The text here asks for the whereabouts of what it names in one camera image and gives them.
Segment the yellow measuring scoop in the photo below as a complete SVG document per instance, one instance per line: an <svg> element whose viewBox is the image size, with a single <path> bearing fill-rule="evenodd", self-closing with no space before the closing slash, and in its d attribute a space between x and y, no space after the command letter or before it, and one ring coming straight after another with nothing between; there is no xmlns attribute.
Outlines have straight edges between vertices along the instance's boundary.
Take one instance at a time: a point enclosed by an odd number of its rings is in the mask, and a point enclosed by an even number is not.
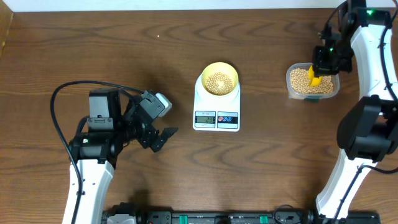
<svg viewBox="0 0 398 224"><path fill-rule="evenodd" d="M309 86L318 86L321 84L323 77L316 77L315 72L313 71L313 67L310 66L308 69L308 79L310 80Z"/></svg>

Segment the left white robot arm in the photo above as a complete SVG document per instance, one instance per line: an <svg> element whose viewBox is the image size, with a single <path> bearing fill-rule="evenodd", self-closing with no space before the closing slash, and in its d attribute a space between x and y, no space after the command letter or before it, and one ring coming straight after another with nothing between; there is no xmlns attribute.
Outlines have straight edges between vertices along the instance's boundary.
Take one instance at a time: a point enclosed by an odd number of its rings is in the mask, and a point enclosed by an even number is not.
<svg viewBox="0 0 398 224"><path fill-rule="evenodd" d="M101 223L108 187L124 146L136 140L144 149L158 152L178 130L159 131L152 125L172 107L163 94L129 95L122 111L122 93L116 88L90 91L90 114L79 122L68 145L72 161L64 223Z"/></svg>

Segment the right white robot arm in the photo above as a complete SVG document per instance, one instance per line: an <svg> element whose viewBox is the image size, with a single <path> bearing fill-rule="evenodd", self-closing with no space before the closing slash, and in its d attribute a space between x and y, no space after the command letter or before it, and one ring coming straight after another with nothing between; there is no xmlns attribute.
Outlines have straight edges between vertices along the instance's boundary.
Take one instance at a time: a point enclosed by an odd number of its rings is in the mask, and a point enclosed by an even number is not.
<svg viewBox="0 0 398 224"><path fill-rule="evenodd" d="M338 32L324 25L308 77L316 80L356 68L359 100L338 125L338 160L304 222L377 223L376 214L350 213L349 205L368 173L397 149L397 76L391 50L397 13L346 0L334 15Z"/></svg>

